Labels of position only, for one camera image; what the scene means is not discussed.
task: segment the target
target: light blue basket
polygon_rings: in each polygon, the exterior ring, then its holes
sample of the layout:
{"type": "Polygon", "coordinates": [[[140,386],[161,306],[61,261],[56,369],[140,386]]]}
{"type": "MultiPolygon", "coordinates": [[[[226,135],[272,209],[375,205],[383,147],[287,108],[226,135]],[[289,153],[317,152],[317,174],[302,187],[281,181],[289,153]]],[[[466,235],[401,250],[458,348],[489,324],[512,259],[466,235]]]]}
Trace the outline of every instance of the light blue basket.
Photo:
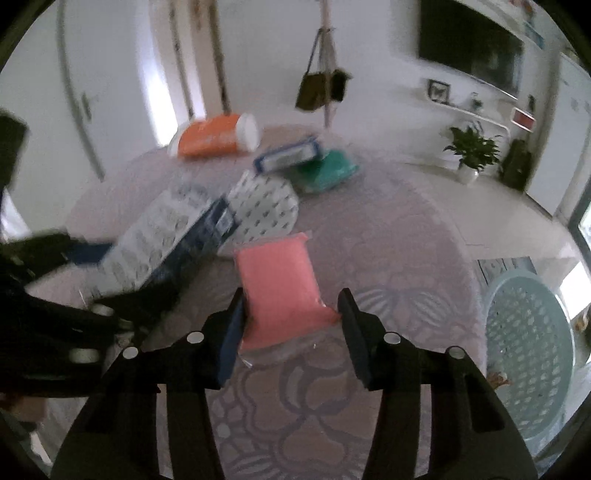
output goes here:
{"type": "Polygon", "coordinates": [[[499,395],[525,439],[558,416],[573,374],[574,343],[556,296],[525,270],[499,276],[485,299],[489,364],[502,364],[511,385],[499,395]]]}

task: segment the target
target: green leaves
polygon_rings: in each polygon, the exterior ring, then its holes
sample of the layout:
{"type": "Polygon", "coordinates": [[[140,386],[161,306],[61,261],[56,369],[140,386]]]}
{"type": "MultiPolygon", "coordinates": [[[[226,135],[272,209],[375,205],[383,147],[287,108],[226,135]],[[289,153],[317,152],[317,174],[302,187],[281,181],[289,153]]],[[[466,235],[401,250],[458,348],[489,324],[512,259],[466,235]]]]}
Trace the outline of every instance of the green leaves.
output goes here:
{"type": "Polygon", "coordinates": [[[456,155],[461,155],[460,162],[466,167],[481,171],[487,165],[498,163],[499,149],[496,142],[492,138],[484,137],[476,125],[468,126],[465,131],[458,127],[451,127],[449,130],[452,132],[453,142],[443,151],[450,150],[456,155]]]}

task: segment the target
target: television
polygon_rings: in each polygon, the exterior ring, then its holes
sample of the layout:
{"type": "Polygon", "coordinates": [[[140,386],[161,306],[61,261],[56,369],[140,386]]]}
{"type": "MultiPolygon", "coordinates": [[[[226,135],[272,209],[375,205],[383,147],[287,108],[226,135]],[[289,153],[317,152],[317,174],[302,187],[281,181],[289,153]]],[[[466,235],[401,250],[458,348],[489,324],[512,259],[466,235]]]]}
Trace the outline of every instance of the television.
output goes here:
{"type": "Polygon", "coordinates": [[[523,43],[490,18],[455,0],[421,0],[418,55],[517,98],[523,43]]]}

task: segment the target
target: orange container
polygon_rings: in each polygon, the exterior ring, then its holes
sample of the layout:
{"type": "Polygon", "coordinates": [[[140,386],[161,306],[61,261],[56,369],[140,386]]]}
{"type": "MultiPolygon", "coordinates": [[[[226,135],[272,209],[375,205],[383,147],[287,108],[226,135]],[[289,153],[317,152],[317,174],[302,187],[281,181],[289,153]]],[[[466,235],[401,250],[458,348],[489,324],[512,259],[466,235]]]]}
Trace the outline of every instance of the orange container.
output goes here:
{"type": "Polygon", "coordinates": [[[172,157],[220,157],[255,151],[261,135],[253,115],[220,115],[183,125],[168,146],[172,157]]]}

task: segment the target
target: white flower pot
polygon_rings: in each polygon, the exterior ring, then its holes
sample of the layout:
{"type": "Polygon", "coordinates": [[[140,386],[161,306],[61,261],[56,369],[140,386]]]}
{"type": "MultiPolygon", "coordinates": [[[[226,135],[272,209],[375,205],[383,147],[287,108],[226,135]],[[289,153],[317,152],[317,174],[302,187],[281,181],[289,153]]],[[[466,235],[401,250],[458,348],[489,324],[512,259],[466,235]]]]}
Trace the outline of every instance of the white flower pot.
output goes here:
{"type": "Polygon", "coordinates": [[[460,168],[457,169],[457,179],[464,185],[472,185],[478,178],[478,170],[466,167],[460,163],[460,168]]]}

